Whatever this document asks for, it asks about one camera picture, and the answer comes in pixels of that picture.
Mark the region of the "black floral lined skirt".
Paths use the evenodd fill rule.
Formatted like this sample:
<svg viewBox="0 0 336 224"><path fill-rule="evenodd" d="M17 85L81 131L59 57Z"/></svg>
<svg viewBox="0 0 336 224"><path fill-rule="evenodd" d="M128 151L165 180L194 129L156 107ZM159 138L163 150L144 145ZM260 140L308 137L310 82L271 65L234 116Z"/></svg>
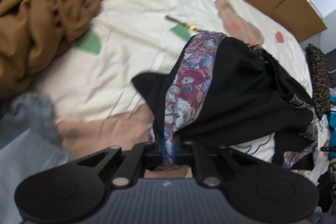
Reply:
<svg viewBox="0 0 336 224"><path fill-rule="evenodd" d="M312 170L318 131L313 100L266 50L217 32L193 36L168 74L132 78L154 115L149 138L206 147L274 136L272 163Z"/></svg>

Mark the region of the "white printed bed sheet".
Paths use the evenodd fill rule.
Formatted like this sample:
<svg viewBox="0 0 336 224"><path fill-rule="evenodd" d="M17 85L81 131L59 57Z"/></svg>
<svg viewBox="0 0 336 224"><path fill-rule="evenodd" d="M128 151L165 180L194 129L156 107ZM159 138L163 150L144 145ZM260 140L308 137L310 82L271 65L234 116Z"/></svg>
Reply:
<svg viewBox="0 0 336 224"><path fill-rule="evenodd" d="M79 159L112 145L129 150L152 141L149 127L154 115L132 78L144 72L170 73L188 41L202 32L261 47L312 95L298 41L243 0L104 0L89 30L52 61L35 85L55 105L62 147ZM315 182L329 165L321 151L329 141L329 129L327 120L316 113L313 124L318 131L314 168L292 171ZM159 144L159 139L152 142ZM228 146L272 163L273 135ZM159 170L186 174L185 167L176 168L167 160Z"/></svg>

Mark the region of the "light blue denim garment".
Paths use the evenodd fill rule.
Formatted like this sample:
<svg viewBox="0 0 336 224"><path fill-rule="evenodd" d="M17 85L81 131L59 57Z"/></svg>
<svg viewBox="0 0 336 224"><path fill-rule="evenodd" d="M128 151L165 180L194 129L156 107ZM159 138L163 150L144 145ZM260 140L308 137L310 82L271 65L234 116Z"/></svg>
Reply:
<svg viewBox="0 0 336 224"><path fill-rule="evenodd" d="M27 92L13 100L1 100L1 148L26 130L51 145L60 146L54 108L48 97Z"/></svg>

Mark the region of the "leopard print pillow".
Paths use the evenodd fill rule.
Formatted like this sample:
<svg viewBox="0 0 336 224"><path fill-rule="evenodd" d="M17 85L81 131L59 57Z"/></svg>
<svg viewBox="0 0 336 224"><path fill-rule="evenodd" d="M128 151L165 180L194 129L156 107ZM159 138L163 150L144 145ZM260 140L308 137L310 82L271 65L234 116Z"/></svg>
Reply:
<svg viewBox="0 0 336 224"><path fill-rule="evenodd" d="M305 52L313 87L315 112L318 118L322 119L330 111L327 59L325 54L313 44L309 44Z"/></svg>

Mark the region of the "teal garment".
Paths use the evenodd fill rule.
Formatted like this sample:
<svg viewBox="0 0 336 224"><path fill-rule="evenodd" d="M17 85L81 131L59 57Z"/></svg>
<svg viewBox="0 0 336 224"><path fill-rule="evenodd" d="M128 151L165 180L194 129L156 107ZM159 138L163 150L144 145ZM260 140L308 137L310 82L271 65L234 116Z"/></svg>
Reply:
<svg viewBox="0 0 336 224"><path fill-rule="evenodd" d="M335 88L329 88L329 101L330 101L330 108L327 111L327 120L329 122L329 126L332 132L335 131L336 126L336 95L335 95Z"/></svg>

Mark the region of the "brown garment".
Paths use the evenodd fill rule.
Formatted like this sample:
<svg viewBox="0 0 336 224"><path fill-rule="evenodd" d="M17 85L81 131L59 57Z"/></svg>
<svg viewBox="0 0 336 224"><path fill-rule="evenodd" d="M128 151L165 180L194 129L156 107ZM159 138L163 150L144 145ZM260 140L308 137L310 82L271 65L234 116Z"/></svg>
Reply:
<svg viewBox="0 0 336 224"><path fill-rule="evenodd" d="M1 99L27 90L90 27L101 0L1 0Z"/></svg>

